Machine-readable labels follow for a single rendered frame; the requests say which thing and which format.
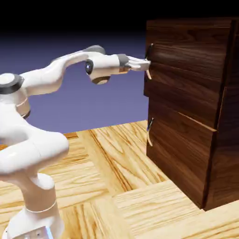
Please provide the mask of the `dark wood door with gripped handle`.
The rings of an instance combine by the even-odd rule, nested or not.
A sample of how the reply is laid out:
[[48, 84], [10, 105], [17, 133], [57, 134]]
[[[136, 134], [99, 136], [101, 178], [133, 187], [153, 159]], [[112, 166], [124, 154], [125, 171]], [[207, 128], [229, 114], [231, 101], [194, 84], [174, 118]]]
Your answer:
[[147, 22], [151, 80], [144, 94], [214, 128], [234, 20], [182, 19]]

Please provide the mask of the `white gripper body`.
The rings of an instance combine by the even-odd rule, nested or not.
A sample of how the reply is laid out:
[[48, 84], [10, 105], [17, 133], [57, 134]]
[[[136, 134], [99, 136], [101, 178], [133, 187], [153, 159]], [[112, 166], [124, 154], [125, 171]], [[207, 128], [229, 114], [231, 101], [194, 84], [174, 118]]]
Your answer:
[[127, 68], [133, 71], [147, 71], [149, 70], [151, 61], [147, 59], [139, 59], [136, 57], [128, 56]]

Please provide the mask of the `dark wood cabinet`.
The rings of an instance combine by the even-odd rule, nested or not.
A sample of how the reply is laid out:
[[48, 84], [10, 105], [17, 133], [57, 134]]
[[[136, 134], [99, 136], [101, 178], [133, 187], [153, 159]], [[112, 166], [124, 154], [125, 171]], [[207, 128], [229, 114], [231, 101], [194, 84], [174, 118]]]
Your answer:
[[[218, 116], [216, 126], [213, 128], [216, 133], [211, 142], [204, 204], [201, 208], [206, 211], [239, 200], [239, 17], [205, 19], [216, 18], [232, 19], [235, 23], [233, 36], [228, 43], [227, 60], [218, 103]], [[169, 107], [161, 101], [152, 100]]]

